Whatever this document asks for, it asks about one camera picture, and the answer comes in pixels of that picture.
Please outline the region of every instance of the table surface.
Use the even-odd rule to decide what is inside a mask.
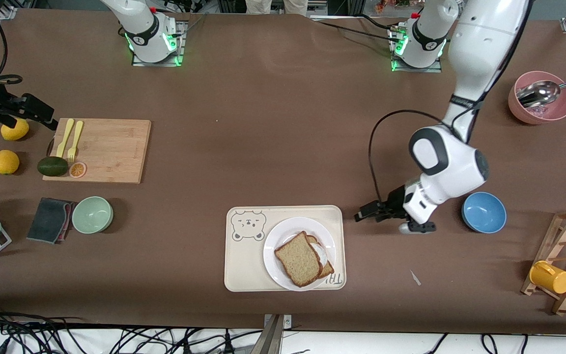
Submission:
[[[503,200],[506,227],[473,233],[454,199],[433,215],[439,230],[418,236],[400,235],[399,220],[353,215],[373,200],[371,128],[393,110],[444,115],[454,88],[446,56],[442,74],[391,72],[378,38],[297,15],[207,15],[189,32],[182,67],[141,68],[118,27],[102,11],[20,10],[4,22],[4,73],[25,79],[10,92],[31,92],[56,118],[150,119],[152,129],[137,185],[42,181],[35,166],[51,132],[32,122],[29,139],[0,138],[22,161],[17,175],[0,175],[0,220],[13,238],[0,254],[0,308],[90,323],[259,327],[263,314],[286,313],[303,329],[566,333],[566,316],[548,314],[551,298],[519,293],[553,213],[566,210],[566,119],[522,125],[506,99],[523,72],[566,79],[557,22],[528,23],[472,139],[490,164],[481,190]],[[383,193],[420,173],[407,141],[432,123],[402,115],[379,129]],[[90,195],[114,207],[106,233],[71,231],[58,246],[25,240],[41,197]],[[344,214],[343,289],[225,289],[230,208],[323,204]]]

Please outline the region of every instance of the yellow mug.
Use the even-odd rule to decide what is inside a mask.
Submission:
[[[566,292],[566,271],[546,261],[538,261],[530,269],[530,282],[563,294]]]

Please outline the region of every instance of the toast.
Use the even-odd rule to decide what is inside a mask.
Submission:
[[[307,242],[317,244],[318,246],[324,248],[324,246],[322,244],[320,244],[320,241],[317,240],[315,236],[307,235]],[[318,279],[322,279],[325,276],[333,274],[333,273],[335,273],[335,270],[333,269],[331,262],[329,262],[329,260],[327,260],[326,264],[323,267],[323,271],[318,275]]]
[[[323,271],[320,257],[308,242],[305,231],[277,248],[274,255],[297,287],[306,287],[315,282]]]

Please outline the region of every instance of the gray cloth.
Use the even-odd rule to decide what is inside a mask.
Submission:
[[[41,198],[27,238],[55,244],[62,234],[61,240],[64,240],[73,209],[74,202]]]

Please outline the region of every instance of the tray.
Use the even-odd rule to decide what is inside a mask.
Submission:
[[[250,233],[237,233],[233,224],[240,215],[253,216]],[[337,206],[241,206],[226,215],[224,285],[232,292],[288,291],[270,278],[263,264],[263,240],[279,222],[290,217],[308,217],[323,224],[337,246],[335,273],[326,276],[315,290],[337,290],[346,284],[342,211]]]

